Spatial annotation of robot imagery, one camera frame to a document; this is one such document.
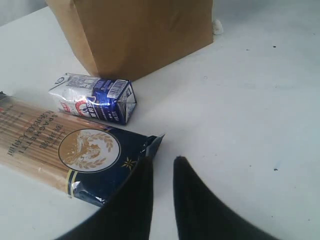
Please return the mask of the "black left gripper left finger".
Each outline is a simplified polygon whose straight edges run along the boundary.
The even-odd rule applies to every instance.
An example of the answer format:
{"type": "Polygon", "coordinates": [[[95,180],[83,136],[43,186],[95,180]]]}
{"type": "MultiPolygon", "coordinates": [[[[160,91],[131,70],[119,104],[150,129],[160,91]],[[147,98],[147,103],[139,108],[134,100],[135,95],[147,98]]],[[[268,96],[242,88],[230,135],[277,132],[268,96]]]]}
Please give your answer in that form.
{"type": "Polygon", "coordinates": [[[153,214],[153,161],[138,161],[110,201],[60,240],[148,240],[153,214]]]}

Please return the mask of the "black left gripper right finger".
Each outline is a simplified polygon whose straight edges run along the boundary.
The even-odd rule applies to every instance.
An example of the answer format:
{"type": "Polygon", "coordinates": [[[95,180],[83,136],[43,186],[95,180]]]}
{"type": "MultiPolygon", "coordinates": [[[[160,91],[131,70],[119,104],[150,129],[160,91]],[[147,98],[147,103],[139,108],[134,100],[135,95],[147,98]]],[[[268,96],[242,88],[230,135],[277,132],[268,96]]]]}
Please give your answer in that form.
{"type": "Polygon", "coordinates": [[[255,239],[250,225],[208,189],[183,156],[174,160],[173,199],[180,240],[255,239]]]}

